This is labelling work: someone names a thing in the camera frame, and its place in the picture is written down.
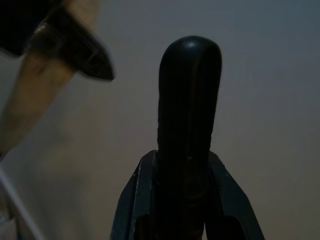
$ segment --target tool handle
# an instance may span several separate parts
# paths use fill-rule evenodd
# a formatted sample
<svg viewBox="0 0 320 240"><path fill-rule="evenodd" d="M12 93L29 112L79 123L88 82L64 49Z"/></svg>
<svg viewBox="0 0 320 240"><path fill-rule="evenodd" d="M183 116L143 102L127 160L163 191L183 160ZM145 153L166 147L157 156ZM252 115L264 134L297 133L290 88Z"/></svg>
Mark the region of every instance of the tool handle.
<svg viewBox="0 0 320 240"><path fill-rule="evenodd" d="M181 38L165 51L157 139L158 173L164 182L171 181L168 174L208 166L221 69L219 47L203 37Z"/></svg>
<svg viewBox="0 0 320 240"><path fill-rule="evenodd" d="M159 71L155 217L160 239L199 240L222 57L203 37L172 43Z"/></svg>

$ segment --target black rubber tip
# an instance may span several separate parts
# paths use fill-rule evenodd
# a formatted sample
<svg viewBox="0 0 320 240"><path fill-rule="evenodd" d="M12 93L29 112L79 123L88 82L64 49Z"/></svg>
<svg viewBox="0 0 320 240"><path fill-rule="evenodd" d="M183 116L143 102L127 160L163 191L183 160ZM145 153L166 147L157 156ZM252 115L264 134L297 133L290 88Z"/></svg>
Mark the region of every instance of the black rubber tip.
<svg viewBox="0 0 320 240"><path fill-rule="evenodd" d="M181 38L165 51L159 71L161 161L179 156L208 162L221 70L218 45L204 37Z"/></svg>

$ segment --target black handle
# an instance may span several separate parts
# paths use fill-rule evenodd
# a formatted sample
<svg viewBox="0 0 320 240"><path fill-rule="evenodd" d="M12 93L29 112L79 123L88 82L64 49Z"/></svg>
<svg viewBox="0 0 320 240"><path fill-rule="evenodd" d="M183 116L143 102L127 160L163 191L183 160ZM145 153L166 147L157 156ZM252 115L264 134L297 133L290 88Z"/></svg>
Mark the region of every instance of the black handle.
<svg viewBox="0 0 320 240"><path fill-rule="evenodd" d="M156 227L161 238L201 239L221 69L219 47L199 36L175 41L162 58L156 171Z"/></svg>

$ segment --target beige surface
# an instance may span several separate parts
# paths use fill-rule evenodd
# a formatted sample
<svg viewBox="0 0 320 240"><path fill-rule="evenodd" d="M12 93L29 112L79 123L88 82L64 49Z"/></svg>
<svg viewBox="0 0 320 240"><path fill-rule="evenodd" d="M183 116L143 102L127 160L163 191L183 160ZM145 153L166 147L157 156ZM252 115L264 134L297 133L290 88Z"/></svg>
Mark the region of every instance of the beige surface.
<svg viewBox="0 0 320 240"><path fill-rule="evenodd" d="M104 1L97 34L117 78L74 77L2 166L48 239L108 239L123 187L157 147L161 57L190 34L221 47L211 149L247 193L265 238L318 239L317 9L311 0ZM0 98L16 64L1 59ZM64 230L66 222L80 236Z"/></svg>

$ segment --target wooden handle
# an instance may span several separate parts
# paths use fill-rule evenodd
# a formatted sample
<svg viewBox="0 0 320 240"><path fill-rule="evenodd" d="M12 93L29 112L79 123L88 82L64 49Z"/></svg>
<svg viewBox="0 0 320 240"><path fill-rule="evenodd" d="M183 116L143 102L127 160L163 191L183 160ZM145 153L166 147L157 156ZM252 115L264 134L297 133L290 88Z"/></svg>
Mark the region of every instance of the wooden handle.
<svg viewBox="0 0 320 240"><path fill-rule="evenodd" d="M69 0L66 9L86 28L94 26L100 0ZM33 129L75 71L61 59L29 50L0 117L0 160Z"/></svg>

